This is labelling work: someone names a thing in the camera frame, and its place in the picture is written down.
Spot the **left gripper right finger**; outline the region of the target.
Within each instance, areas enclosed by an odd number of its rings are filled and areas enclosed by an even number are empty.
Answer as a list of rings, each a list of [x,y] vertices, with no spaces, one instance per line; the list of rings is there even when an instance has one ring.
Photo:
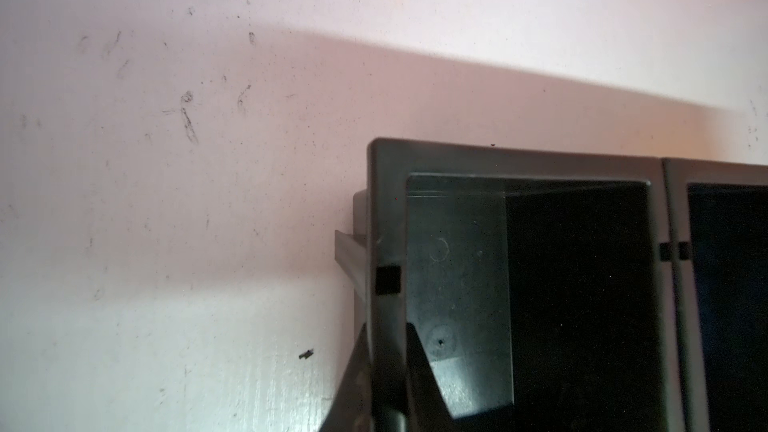
[[[426,352],[413,324],[406,324],[409,431],[455,431]]]

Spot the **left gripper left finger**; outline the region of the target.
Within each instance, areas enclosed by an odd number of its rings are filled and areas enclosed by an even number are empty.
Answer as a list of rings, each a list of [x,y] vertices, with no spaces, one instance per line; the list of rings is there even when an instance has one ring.
[[[361,327],[320,432],[364,432],[372,424],[372,379],[366,325]]]

